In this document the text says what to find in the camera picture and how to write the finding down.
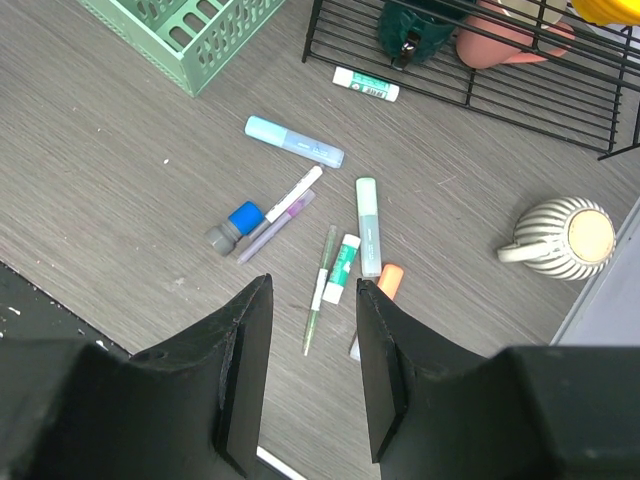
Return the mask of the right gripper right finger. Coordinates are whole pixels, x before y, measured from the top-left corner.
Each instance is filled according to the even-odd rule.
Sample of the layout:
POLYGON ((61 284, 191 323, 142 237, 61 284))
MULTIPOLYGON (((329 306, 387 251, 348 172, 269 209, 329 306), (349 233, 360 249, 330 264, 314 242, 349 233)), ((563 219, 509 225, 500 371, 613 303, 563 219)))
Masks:
POLYGON ((515 346, 485 358, 359 280, 372 460, 385 479, 635 479, 639 351, 515 346))

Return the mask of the orange highlighter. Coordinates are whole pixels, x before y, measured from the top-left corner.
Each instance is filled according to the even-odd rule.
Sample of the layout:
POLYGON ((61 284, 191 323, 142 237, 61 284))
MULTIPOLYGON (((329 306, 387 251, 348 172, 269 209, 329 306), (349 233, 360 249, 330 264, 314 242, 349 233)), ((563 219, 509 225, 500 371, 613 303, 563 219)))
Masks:
POLYGON ((398 265, 388 263, 381 272, 377 282, 377 287, 391 300, 398 292, 404 277, 404 269, 398 265))

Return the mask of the green highlighter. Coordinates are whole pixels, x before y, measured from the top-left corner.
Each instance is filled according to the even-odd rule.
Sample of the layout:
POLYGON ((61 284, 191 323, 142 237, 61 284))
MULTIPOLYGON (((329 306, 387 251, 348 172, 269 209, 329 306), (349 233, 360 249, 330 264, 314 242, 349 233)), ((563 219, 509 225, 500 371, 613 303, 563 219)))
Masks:
POLYGON ((376 180, 361 177, 356 180, 355 186, 361 239, 361 273, 366 278, 375 278, 382 272, 376 180))

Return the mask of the green pen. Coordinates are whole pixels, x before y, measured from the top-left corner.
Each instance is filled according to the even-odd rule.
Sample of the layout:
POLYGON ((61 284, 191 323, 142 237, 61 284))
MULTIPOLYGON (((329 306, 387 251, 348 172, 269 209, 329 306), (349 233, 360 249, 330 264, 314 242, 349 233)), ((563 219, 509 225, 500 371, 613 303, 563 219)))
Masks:
POLYGON ((337 227, 335 225, 331 225, 329 227, 329 230, 325 239, 321 261, 320 261, 319 269, 316 276, 314 291, 311 298, 309 315, 306 323, 305 334, 304 334, 303 344, 302 344, 302 353, 304 356, 307 356, 309 354, 311 342, 313 340, 313 336, 315 333, 317 315, 320 311, 322 295, 324 292, 324 288, 325 288, 327 276, 328 276, 329 261, 331 258, 331 253, 336 240, 336 236, 337 236, 337 227))

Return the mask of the small green glue stick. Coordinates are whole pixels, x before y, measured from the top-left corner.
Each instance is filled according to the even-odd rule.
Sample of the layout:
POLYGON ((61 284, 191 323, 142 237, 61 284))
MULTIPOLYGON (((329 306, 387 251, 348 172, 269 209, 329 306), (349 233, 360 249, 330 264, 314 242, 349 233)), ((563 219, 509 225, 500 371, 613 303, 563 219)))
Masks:
POLYGON ((339 251, 328 277, 322 300, 337 305, 344 292, 347 280, 355 258, 357 256, 361 239, 352 234, 345 234, 339 251))

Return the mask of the blue grey bottle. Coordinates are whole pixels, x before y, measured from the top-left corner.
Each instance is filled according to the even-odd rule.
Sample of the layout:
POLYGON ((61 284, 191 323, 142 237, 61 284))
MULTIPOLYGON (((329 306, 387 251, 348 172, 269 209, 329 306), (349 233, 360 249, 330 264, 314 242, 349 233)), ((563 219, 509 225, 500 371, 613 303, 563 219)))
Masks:
POLYGON ((214 250, 229 255, 237 243, 251 233, 264 219, 260 208, 247 201, 232 212, 225 221, 209 229, 205 237, 214 250))

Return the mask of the striped ceramic mug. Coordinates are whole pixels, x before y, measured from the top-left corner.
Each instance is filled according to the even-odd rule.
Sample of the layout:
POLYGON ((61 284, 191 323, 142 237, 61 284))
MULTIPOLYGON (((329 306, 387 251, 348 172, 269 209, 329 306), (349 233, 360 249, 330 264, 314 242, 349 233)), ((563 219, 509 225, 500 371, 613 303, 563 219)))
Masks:
POLYGON ((512 243, 496 251, 503 263, 522 263, 558 280, 599 274, 616 248, 614 225, 597 203, 583 197, 547 200, 516 222, 512 243))

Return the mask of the white pen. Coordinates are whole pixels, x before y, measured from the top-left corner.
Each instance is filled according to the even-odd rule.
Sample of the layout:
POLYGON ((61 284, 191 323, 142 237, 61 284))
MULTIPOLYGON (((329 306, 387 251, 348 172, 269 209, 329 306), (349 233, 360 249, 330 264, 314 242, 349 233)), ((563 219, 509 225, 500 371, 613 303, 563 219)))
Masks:
POLYGON ((273 224, 289 207, 291 207, 324 173, 324 169, 315 165, 265 214, 261 223, 252 230, 248 239, 254 241, 262 232, 273 224))

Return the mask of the light blue highlighter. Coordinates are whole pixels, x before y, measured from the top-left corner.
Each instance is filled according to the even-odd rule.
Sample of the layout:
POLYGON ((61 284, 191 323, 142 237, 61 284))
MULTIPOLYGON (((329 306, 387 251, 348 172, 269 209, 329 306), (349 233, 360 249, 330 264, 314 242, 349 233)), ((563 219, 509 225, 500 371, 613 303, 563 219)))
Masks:
POLYGON ((339 169, 343 164, 343 150, 255 115, 247 119, 244 133, 326 167, 339 169))

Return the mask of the green white glue stick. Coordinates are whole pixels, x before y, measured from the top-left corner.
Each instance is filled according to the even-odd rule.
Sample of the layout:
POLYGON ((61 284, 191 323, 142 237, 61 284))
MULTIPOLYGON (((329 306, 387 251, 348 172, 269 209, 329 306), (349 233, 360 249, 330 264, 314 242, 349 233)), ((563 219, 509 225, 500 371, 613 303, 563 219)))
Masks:
POLYGON ((400 87, 378 78, 337 66, 332 83, 365 95, 389 102, 395 102, 400 87))

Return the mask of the green file organizer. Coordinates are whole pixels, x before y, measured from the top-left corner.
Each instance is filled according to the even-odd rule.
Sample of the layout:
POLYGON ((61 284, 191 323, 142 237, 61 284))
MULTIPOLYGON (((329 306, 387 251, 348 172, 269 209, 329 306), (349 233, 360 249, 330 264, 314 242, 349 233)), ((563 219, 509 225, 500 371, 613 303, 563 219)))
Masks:
POLYGON ((80 4, 195 97, 282 2, 81 0, 80 4))

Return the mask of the pink mug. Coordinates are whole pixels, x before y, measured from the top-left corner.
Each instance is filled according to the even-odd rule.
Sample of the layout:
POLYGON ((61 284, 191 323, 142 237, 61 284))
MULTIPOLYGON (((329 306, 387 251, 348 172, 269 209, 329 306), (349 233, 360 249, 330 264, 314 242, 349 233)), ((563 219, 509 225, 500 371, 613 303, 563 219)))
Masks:
POLYGON ((528 28, 516 26, 521 21, 529 27, 540 27, 573 40, 573 28, 561 22, 567 1, 477 1, 485 10, 499 15, 494 19, 484 12, 470 14, 466 25, 478 29, 460 28, 456 39, 459 59, 468 67, 486 69, 501 64, 537 63, 547 60, 535 53, 525 52, 520 45, 531 48, 534 33, 528 28))

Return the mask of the dark green mug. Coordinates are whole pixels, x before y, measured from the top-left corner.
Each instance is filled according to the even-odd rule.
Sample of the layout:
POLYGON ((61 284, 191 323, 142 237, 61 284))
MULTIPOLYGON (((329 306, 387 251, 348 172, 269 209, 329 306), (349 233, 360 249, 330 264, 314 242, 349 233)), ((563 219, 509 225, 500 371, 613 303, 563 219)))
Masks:
MULTIPOLYGON (((437 1, 408 1, 413 7, 429 9, 443 16, 458 13, 437 1)), ((450 38, 456 26, 393 1, 386 1, 378 18, 377 38, 391 58, 391 67, 404 70, 432 57, 450 38)))

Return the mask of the orange bowl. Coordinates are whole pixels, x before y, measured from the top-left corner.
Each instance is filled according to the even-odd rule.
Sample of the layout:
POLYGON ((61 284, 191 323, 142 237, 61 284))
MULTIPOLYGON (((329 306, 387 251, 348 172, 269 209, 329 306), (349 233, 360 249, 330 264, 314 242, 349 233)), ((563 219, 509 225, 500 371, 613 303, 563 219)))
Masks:
POLYGON ((640 23, 639 0, 574 0, 572 6, 584 20, 598 26, 640 23))

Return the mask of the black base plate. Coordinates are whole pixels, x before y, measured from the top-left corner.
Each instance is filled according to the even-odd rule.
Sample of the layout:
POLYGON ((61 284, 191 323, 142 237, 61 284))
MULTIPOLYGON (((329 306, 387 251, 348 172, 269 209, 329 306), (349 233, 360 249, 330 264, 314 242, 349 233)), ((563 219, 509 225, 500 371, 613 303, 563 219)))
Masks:
POLYGON ((1 339, 77 339, 119 357, 131 354, 12 267, 1 263, 1 339))

